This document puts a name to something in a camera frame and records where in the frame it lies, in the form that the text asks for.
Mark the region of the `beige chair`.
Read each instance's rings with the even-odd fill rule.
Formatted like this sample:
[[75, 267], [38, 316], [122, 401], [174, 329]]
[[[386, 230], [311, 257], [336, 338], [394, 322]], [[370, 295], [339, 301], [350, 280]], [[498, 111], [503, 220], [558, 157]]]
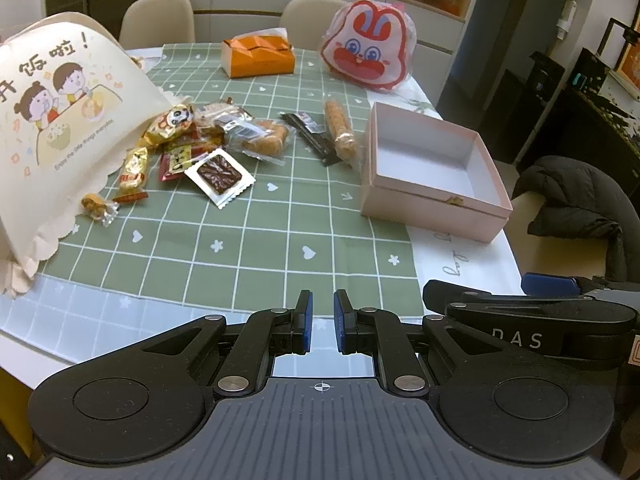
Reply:
[[126, 50], [194, 41], [190, 0], [137, 0], [125, 12], [119, 34], [119, 43]]
[[279, 25], [286, 29], [292, 47], [317, 51], [335, 13], [345, 4], [345, 0], [291, 0]]

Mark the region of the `small wrapped candy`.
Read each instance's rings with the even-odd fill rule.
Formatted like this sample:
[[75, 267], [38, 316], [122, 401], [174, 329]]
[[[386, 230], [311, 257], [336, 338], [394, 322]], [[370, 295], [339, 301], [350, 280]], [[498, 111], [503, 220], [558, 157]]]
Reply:
[[101, 195], [89, 193], [80, 202], [85, 213], [102, 226], [109, 226], [118, 215], [118, 203], [106, 200]]

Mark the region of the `beige chair left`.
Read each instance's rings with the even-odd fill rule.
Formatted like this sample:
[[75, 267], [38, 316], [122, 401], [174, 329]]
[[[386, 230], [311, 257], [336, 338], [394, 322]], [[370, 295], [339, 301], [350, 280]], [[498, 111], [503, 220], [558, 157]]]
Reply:
[[190, 0], [137, 0], [125, 12], [119, 34], [119, 43], [126, 50], [194, 41]]

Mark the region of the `chocolate square snack packet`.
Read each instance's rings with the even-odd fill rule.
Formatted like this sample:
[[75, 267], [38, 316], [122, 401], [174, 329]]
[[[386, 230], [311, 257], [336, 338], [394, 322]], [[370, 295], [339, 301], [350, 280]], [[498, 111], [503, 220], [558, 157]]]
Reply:
[[223, 148], [217, 148], [188, 168], [186, 176], [218, 209], [224, 209], [256, 182]]

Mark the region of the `cream cartoon tote bag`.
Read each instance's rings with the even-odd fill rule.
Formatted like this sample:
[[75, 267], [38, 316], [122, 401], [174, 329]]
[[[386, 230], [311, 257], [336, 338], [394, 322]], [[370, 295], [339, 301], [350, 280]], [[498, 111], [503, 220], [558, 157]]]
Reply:
[[32, 288], [82, 198], [179, 101], [85, 14], [49, 16], [2, 42], [2, 292]]

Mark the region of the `green checkered tablecloth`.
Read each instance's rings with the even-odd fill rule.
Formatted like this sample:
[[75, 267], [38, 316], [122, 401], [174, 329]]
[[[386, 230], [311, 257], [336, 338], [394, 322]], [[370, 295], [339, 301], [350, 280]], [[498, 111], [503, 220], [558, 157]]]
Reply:
[[34, 288], [1, 301], [2, 330], [78, 362], [213, 311], [239, 322], [314, 296], [314, 344], [337, 289], [357, 307], [413, 318], [423, 285], [450, 281], [513, 294], [520, 276], [504, 237], [488, 245], [364, 218], [360, 177], [324, 166], [293, 136], [282, 164], [244, 158], [255, 183], [216, 207], [189, 179], [150, 172], [148, 197], [110, 226], [79, 218]]

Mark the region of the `beige chair right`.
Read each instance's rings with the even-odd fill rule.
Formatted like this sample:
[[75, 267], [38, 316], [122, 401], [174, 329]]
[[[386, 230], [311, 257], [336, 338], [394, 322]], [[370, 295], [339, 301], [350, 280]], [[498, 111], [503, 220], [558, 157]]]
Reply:
[[345, 0], [291, 0], [279, 25], [286, 29], [292, 47], [317, 51], [335, 13], [345, 4]]

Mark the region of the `dark red snack packet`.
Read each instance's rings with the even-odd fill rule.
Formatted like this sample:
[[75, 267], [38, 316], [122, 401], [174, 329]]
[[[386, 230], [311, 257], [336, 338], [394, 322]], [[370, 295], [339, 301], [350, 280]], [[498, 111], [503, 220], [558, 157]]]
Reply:
[[180, 136], [177, 140], [167, 143], [160, 156], [158, 178], [162, 182], [181, 178], [186, 170], [216, 148], [220, 148], [221, 144], [219, 136]]

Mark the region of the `panda yellow snack packet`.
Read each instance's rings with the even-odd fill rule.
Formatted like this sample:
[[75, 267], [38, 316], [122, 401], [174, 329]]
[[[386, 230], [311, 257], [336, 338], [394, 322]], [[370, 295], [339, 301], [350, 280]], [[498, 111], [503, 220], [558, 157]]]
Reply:
[[191, 104], [177, 104], [160, 114], [145, 130], [141, 143], [147, 148], [169, 143], [194, 128], [194, 108]]

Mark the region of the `black jacket on chair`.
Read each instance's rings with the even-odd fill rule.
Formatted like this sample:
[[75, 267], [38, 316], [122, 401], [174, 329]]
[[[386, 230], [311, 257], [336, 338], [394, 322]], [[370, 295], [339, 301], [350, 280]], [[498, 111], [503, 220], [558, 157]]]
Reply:
[[512, 198], [542, 197], [541, 208], [527, 226], [533, 236], [564, 240], [604, 240], [605, 276], [639, 281], [639, 214], [617, 182], [580, 160], [544, 156], [525, 169]]

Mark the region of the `round bread clear packet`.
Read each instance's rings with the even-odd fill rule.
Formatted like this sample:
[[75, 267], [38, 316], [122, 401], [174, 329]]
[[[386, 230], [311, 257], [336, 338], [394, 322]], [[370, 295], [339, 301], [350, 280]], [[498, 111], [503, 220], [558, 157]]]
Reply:
[[293, 129], [280, 120], [257, 119], [250, 124], [247, 132], [239, 133], [234, 147], [242, 154], [263, 162], [283, 165], [285, 150], [293, 134]]

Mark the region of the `orange tissue box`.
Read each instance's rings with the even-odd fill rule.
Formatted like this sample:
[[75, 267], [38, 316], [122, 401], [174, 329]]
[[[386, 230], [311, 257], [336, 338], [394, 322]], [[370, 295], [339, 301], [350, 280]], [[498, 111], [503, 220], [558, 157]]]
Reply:
[[268, 28], [226, 39], [221, 67], [231, 79], [294, 73], [295, 55], [284, 27]]

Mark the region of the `black snack stick packet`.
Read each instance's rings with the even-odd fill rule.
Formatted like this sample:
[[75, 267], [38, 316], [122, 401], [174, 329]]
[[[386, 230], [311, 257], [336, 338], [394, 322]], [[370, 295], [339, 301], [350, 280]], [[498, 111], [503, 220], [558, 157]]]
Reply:
[[325, 167], [338, 164], [342, 160], [329, 139], [326, 128], [320, 126], [305, 112], [281, 113], [280, 117], [292, 126], [311, 147]]

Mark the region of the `gold red candy packet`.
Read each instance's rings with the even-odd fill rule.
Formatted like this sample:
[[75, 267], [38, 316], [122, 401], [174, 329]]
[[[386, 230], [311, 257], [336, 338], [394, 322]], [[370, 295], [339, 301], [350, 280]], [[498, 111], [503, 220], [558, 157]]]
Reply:
[[149, 151], [147, 148], [133, 148], [122, 164], [117, 179], [117, 193], [114, 202], [119, 204], [132, 203], [148, 197], [145, 182], [148, 180]]

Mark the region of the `long biscuit roll packet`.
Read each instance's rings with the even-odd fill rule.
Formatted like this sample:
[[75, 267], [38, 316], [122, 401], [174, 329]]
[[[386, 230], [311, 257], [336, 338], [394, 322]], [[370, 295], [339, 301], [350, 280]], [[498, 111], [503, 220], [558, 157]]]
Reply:
[[329, 100], [324, 103], [324, 117], [337, 156], [344, 162], [357, 157], [358, 146], [350, 121], [340, 102]]

